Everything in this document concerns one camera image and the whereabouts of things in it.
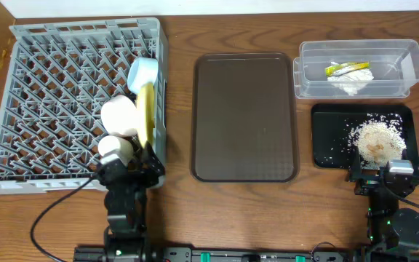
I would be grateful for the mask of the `white cup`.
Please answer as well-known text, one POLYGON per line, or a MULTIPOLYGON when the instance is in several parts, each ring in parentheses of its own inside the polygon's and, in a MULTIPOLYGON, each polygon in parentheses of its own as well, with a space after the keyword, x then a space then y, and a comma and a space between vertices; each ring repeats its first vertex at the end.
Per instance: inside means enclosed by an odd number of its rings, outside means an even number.
POLYGON ((112 135, 105 136, 100 140, 98 143, 98 151, 101 156, 101 164, 120 160, 126 167, 134 158, 132 144, 128 140, 112 135))

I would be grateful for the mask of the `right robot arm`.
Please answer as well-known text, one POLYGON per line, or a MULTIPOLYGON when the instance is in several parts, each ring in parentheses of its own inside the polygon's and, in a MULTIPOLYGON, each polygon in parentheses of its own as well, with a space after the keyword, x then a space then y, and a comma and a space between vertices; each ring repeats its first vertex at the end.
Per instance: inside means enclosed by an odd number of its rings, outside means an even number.
POLYGON ((408 159, 393 159, 378 171, 366 173, 361 155, 354 148, 348 181, 355 183, 354 193, 369 199, 367 237, 370 245, 360 250, 363 261, 409 261, 419 250, 419 212, 401 208, 419 185, 419 169, 408 159))

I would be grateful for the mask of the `yellow plate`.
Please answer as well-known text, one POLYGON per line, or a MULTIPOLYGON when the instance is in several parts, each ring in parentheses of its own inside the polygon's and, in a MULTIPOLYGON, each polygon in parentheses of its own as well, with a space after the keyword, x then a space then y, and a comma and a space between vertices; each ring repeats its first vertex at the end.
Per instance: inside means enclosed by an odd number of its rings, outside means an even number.
POLYGON ((145 148, 147 143, 153 143, 154 128, 154 87, 151 82, 145 83, 136 98, 137 136, 140 145, 145 148))

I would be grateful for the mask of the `light blue bowl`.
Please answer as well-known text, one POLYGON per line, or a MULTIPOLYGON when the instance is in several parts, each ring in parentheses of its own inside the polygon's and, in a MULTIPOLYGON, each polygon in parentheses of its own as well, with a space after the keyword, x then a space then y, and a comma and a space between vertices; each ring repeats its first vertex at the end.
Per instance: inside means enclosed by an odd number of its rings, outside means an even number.
POLYGON ((148 57, 137 57, 134 59, 128 76, 127 87, 130 92, 138 94, 140 88, 147 83, 154 83, 159 72, 157 59, 148 57))

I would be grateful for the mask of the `white napkin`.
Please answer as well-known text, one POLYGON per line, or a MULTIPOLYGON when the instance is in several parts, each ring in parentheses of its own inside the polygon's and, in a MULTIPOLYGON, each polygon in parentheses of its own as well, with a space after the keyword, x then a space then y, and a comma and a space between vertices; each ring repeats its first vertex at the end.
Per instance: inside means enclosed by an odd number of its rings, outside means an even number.
POLYGON ((358 94, 374 79, 370 69, 352 71, 341 76, 329 76, 327 81, 334 87, 346 92, 350 96, 358 94))

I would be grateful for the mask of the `pink bowl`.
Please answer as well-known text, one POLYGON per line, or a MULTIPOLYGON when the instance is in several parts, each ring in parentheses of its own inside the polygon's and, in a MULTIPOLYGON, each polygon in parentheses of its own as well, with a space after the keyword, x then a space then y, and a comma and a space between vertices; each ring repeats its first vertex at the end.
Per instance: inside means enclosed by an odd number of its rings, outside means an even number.
POLYGON ((137 134, 137 109, 135 104, 124 95, 117 95, 104 103, 100 117, 109 135, 132 137, 137 134))

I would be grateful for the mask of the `green yellow snack wrapper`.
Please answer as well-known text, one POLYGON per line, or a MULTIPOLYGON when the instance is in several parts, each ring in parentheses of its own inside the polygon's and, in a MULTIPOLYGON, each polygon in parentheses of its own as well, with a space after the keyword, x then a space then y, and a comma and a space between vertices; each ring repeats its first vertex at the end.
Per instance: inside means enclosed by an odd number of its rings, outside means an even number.
POLYGON ((363 62, 363 63, 350 62, 350 63, 334 64, 329 67, 326 67, 324 69, 324 73, 327 77, 342 76, 343 74, 347 74, 352 71, 367 69, 369 67, 370 67, 369 62, 363 62))

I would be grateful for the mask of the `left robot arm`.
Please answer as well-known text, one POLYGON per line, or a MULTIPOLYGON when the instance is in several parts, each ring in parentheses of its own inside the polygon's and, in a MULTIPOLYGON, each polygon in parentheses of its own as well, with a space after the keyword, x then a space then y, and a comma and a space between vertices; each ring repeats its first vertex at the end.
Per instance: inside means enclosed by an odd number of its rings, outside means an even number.
POLYGON ((105 240, 107 261, 152 261, 146 226, 146 191, 161 187, 165 168, 147 142, 134 169, 119 152, 106 154, 97 166, 97 179, 108 193, 104 205, 111 233, 105 240))

